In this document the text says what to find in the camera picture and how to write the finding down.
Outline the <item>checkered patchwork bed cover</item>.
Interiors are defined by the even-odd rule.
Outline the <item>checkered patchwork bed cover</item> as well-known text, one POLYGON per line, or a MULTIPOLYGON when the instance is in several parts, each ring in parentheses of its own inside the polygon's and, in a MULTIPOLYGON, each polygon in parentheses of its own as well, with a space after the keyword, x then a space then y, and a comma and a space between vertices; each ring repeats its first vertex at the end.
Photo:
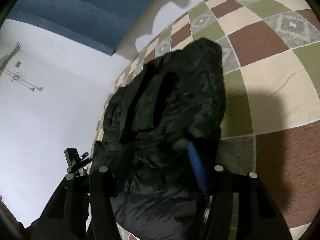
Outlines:
MULTIPOLYGON (((319 21, 305 0, 203 0, 118 77, 108 103, 144 64, 199 38, 221 46, 226 110, 213 163, 255 172, 292 239, 319 239, 319 21)), ((104 115, 97 128, 103 138, 104 115)))

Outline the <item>black puffer hooded jacket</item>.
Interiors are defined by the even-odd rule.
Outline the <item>black puffer hooded jacket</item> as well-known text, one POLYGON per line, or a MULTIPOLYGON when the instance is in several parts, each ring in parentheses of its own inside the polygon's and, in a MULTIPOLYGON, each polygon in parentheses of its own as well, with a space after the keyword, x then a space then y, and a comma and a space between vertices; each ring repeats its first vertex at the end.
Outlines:
POLYGON ((92 170, 117 180, 116 222, 140 239, 195 239, 206 197, 188 154, 213 163, 226 110, 221 46, 199 38, 144 64, 110 99, 92 170))

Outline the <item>blue curtain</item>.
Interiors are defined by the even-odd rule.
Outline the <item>blue curtain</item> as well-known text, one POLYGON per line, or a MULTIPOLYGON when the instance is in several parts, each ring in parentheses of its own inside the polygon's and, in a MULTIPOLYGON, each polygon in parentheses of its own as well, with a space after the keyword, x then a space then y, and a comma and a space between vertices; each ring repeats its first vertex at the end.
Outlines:
POLYGON ((8 19, 112 55, 152 0, 18 0, 8 19))

